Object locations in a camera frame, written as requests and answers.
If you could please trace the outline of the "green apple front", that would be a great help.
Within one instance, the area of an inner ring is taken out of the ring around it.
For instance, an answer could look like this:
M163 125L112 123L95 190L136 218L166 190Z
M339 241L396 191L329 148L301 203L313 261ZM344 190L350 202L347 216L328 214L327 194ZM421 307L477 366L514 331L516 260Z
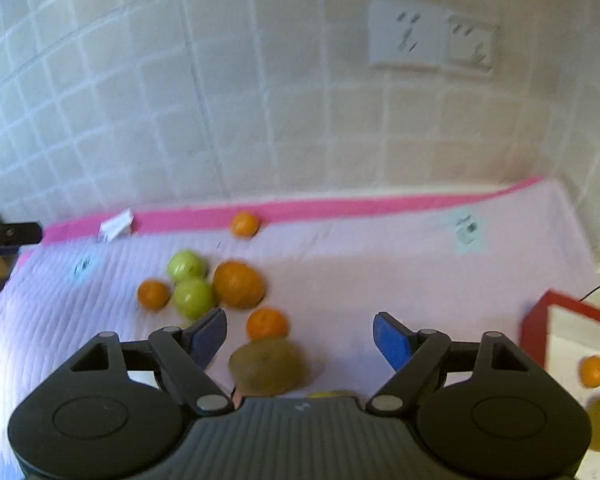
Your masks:
M189 278L174 286L172 304L189 321L197 321L216 306L212 286L204 278Z

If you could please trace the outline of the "green apple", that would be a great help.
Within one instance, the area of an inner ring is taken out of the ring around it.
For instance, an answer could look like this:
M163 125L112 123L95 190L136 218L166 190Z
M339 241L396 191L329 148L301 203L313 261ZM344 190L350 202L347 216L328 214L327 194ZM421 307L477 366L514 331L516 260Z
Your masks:
M212 286L204 278L189 278L174 286L172 304L189 321L197 321L216 306Z
M190 249L183 249L173 255L166 267L166 273L174 283L190 278L205 278L208 274L208 261Z

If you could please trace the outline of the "brown kiwi fruit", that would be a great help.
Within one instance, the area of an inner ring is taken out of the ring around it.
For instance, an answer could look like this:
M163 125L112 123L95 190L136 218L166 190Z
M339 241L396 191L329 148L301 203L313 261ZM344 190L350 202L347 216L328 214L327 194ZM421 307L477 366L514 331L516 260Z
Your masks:
M243 396L280 396L300 388L310 376L303 351L286 338L244 344L230 355L228 369Z

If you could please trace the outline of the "red white box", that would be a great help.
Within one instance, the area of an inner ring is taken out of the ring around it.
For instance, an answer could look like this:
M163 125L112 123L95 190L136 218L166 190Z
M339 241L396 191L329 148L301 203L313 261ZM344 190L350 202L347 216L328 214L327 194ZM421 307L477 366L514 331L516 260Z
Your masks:
M520 324L519 347L588 408L600 398L600 386L585 387L580 368L600 357L600 288L582 300L546 292Z

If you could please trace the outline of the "large orange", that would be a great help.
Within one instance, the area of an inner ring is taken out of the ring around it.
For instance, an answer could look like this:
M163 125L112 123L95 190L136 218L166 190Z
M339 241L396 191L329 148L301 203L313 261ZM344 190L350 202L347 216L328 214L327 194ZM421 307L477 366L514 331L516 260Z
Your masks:
M266 295L264 277L247 263L226 260L213 273L212 289L225 307L249 310L257 307Z

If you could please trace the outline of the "pink quilted mat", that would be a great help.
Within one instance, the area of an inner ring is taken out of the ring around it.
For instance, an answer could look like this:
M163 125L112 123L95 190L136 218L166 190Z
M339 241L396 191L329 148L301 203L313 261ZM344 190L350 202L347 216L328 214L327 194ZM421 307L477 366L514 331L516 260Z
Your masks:
M178 325L173 309L136 300L180 250L212 266L240 260L265 278L313 362L315 387L370 394L390 373L373 344L387 311L413 328L471 340L515 336L550 289L582 298L600 280L560 183L532 179L493 193L257 204L250 240L230 232L231 206L137 212L131 235L100 240L100 218L49 226L0 293L0 479L20 469L7 442L12 411L93 336L123 340Z

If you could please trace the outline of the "white mat label tag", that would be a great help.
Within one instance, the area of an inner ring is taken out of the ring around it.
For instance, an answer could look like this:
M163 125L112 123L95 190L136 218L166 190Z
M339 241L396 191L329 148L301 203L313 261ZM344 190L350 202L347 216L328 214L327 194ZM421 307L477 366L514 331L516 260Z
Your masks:
M131 209L125 209L120 214L103 221L98 230L97 239L100 242L109 243L119 237L132 234L134 214Z

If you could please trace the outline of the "small mandarin by border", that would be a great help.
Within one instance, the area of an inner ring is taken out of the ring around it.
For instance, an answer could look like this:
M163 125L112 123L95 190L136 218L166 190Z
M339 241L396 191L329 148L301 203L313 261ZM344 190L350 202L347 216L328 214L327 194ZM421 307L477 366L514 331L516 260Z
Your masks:
M230 222L230 232L234 237L253 238L261 227L261 219L250 211L241 211Z

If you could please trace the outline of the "mandarin in box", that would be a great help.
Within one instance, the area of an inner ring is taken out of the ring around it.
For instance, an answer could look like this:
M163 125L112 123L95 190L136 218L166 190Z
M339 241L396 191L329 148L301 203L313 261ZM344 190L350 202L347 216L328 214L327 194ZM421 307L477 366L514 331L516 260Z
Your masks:
M579 378L584 388L600 387L600 356L587 356L580 362Z

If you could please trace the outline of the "white wall socket plate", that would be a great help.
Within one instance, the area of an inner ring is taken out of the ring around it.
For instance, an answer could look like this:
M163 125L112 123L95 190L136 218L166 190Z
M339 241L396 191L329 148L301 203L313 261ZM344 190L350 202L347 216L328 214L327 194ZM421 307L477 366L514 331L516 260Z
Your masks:
M368 62L489 77L498 25L418 0L370 0Z

